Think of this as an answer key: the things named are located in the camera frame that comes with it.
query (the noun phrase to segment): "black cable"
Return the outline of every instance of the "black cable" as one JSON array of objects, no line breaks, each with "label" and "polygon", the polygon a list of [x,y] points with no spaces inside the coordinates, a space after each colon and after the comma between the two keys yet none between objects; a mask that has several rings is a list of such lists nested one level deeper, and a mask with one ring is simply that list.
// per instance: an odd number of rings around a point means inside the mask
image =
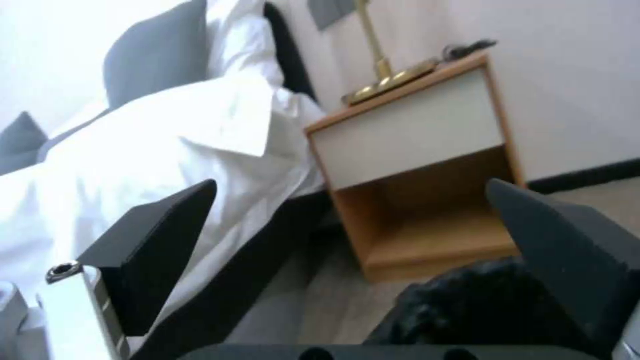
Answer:
[{"label": "black cable", "polygon": [[488,47],[498,44],[498,41],[492,39],[482,39],[474,42],[471,45],[447,45],[442,50],[442,59],[444,61],[455,61],[462,59],[470,54],[486,49]]}]

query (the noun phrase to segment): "bedside table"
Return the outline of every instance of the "bedside table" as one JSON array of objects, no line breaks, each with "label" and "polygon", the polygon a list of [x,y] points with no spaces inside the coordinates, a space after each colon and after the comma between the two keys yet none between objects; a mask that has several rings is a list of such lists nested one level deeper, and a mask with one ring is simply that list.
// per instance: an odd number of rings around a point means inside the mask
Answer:
[{"label": "bedside table", "polygon": [[484,185],[524,186],[487,53],[306,128],[370,281],[517,253]]}]

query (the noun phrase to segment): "white duvet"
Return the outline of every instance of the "white duvet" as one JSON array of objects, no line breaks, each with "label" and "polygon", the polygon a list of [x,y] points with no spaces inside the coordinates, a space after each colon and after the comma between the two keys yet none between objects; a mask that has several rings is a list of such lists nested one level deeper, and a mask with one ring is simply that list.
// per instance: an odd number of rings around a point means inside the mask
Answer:
[{"label": "white duvet", "polygon": [[[322,116],[308,97],[242,72],[127,104],[45,163],[0,177],[0,279],[33,303],[50,266],[75,259],[127,210],[214,179],[214,205],[157,324],[286,199],[321,186],[302,129]],[[132,349],[142,341],[130,339]]]}]

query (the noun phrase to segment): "lamp stem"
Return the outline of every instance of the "lamp stem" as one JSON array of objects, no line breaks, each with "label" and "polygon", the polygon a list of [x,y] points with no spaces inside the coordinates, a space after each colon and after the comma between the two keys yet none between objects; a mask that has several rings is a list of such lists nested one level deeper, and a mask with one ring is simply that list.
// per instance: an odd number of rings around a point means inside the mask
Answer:
[{"label": "lamp stem", "polygon": [[362,27],[364,28],[365,35],[367,35],[367,40],[369,42],[371,52],[373,53],[374,61],[376,62],[376,74],[378,75],[378,79],[382,80],[385,78],[389,78],[391,77],[393,72],[391,70],[389,60],[382,53],[380,41],[378,41],[378,37],[376,37],[376,33],[373,30],[373,24],[371,23],[369,12],[367,12],[367,0],[354,1],[356,4],[356,9],[358,10],[358,15],[360,16],[360,22],[362,23]]}]

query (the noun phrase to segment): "gray pillow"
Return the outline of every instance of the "gray pillow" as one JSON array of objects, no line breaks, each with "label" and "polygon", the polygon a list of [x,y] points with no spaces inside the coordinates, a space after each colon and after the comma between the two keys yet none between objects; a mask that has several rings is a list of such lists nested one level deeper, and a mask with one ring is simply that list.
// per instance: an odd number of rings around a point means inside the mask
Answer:
[{"label": "gray pillow", "polygon": [[0,175],[37,163],[38,149],[47,135],[28,113],[21,113],[0,133]]},{"label": "gray pillow", "polygon": [[192,0],[129,28],[104,60],[109,108],[207,76],[206,0]]}]

